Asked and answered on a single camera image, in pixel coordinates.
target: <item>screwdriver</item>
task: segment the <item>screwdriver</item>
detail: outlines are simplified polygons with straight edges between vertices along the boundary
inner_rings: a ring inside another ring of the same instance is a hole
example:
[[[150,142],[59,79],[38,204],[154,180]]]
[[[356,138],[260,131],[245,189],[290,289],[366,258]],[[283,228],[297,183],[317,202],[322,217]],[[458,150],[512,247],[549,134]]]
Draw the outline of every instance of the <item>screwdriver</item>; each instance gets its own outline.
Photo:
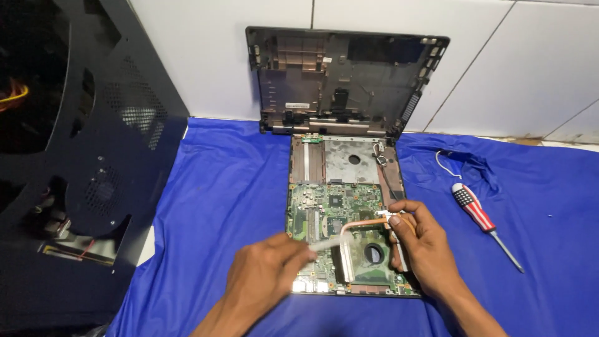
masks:
[[[501,239],[497,236],[497,227],[493,224],[493,222],[491,222],[491,219],[489,219],[489,215],[487,215],[487,213],[483,210],[483,207],[480,205],[480,201],[476,197],[476,195],[474,195],[474,193],[463,183],[453,184],[453,186],[451,187],[451,192],[453,194],[453,197],[455,198],[455,201],[458,202],[460,207],[462,207],[468,214],[470,214],[474,222],[476,222],[476,224],[479,225],[480,229],[482,229],[483,232],[490,234],[495,239],[495,241],[499,243],[501,249],[503,249],[503,251],[506,252],[507,256],[514,263],[516,268],[520,270],[520,273],[524,273],[524,269],[518,263],[518,261],[516,261],[514,255],[510,253],[510,251],[503,244]]]

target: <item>screwdriver shaft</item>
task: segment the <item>screwdriver shaft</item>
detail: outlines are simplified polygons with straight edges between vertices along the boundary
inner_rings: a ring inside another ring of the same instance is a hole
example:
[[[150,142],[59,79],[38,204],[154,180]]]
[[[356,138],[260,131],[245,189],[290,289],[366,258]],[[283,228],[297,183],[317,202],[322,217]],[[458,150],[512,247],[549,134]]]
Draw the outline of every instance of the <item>screwdriver shaft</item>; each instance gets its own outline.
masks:
[[[496,231],[492,231],[489,234],[495,239],[495,241],[497,241],[497,243],[499,243],[499,246],[501,246],[501,249],[503,249],[503,251],[506,252],[507,257],[509,257],[510,260],[516,266],[516,268],[518,268],[518,270],[520,270],[520,273],[524,273],[524,269],[518,263],[518,261],[516,261],[516,258],[514,257],[514,255],[512,255],[512,253],[510,252],[510,250],[507,249],[507,247],[503,244],[503,242],[501,241],[501,239],[499,238],[499,236],[497,236],[497,232]]]

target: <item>yellow wire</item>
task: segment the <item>yellow wire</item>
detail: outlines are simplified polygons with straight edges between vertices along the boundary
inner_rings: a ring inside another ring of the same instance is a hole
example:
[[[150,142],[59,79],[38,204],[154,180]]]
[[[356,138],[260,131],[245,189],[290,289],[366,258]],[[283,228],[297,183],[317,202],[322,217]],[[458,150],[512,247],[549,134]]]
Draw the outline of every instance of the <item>yellow wire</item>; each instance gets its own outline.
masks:
[[[27,96],[28,93],[29,93],[29,88],[26,85],[24,85],[22,94],[20,94],[18,96],[4,98],[3,100],[0,100],[0,103],[6,103],[6,102],[18,100],[19,98],[23,98],[23,97]]]

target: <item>sticker label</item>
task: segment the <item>sticker label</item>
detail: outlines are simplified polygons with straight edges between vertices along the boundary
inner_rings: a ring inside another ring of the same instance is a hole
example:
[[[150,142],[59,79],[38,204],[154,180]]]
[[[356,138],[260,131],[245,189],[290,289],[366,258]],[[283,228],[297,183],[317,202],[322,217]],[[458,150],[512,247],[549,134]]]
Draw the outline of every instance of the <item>sticker label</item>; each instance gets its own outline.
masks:
[[[285,107],[292,109],[309,109],[310,105],[307,103],[285,103]]]

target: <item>laptop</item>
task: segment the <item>laptop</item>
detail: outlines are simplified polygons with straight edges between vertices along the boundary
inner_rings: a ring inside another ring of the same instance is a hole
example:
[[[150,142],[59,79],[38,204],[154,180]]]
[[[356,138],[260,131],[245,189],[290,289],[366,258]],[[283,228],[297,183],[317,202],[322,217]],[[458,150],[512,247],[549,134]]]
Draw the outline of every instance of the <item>laptop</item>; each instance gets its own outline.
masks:
[[[291,137],[282,227],[308,243],[354,238],[319,252],[293,292],[419,298],[405,249],[383,224],[345,225],[378,219],[406,197],[395,144],[449,39],[252,26],[246,37],[260,131]]]

